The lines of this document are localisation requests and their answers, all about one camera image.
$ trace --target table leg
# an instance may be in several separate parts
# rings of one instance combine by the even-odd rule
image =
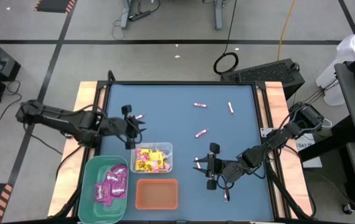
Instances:
[[[302,161],[305,162],[328,151],[338,149],[348,142],[355,142],[355,128],[350,116],[336,124],[331,129],[331,133],[333,134],[331,137],[301,150],[299,154]]]
[[[122,0],[123,11],[121,16],[121,29],[126,29],[128,23],[129,11],[132,0]]]
[[[220,30],[222,28],[222,0],[216,0],[215,2],[215,29]]]

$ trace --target black floor stripe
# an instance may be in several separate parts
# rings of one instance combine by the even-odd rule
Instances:
[[[339,5],[341,5],[342,10],[344,11],[344,15],[346,17],[346,20],[349,23],[349,26],[352,29],[353,34],[355,34],[355,23],[352,19],[351,14],[349,13],[348,7],[346,7],[344,0],[338,0],[338,2],[339,2]]]
[[[75,7],[71,10],[70,13],[68,13],[67,18],[65,19],[63,28],[61,30],[60,37],[55,42],[55,44],[57,44],[57,45],[55,46],[55,50],[54,50],[52,59],[50,60],[49,67],[47,68],[46,76],[44,78],[42,87],[40,88],[40,91],[39,91],[38,100],[40,102],[43,102],[43,100],[45,98],[47,88],[49,87],[50,79],[52,78],[52,75],[53,75],[55,64],[57,63],[57,59],[59,58],[59,55],[60,55],[62,41],[64,40],[65,35],[67,33],[68,26],[70,25],[74,9],[75,9]],[[34,124],[30,125],[30,126],[28,126],[27,131],[32,133],[34,128],[35,128]],[[9,177],[8,183],[11,184],[12,186],[15,186],[15,184],[16,184],[17,177],[18,177],[18,174],[20,173],[21,165],[22,165],[22,162],[23,162],[24,157],[26,155],[30,140],[31,140],[31,136],[29,134],[25,133],[24,138],[22,139],[22,142],[21,142],[20,150],[18,151],[18,154],[16,157],[16,161],[14,162],[14,165],[11,170],[10,177]]]
[[[283,40],[283,45],[338,45],[341,40]],[[227,40],[0,40],[0,44],[77,44],[77,45],[133,45],[133,44],[226,44]],[[278,45],[279,40],[229,40],[229,44]]]

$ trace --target orange striped tape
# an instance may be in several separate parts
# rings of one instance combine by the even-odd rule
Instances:
[[[2,222],[2,217],[7,207],[7,203],[9,201],[12,190],[13,187],[11,187],[9,184],[6,184],[6,186],[4,186],[4,190],[2,191],[0,198],[0,223]]]

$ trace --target pink candy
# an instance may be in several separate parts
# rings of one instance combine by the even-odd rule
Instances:
[[[95,201],[109,207],[114,199],[126,198],[128,168],[116,165],[108,171],[102,183],[95,184]]]

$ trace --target metal table frame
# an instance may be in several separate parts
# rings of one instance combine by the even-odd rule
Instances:
[[[128,26],[129,12],[131,10],[131,4],[133,0],[121,0],[122,2],[122,15],[121,15],[121,28],[126,29]],[[220,30],[222,28],[222,8],[224,8],[224,2],[226,0],[215,0],[215,29]]]

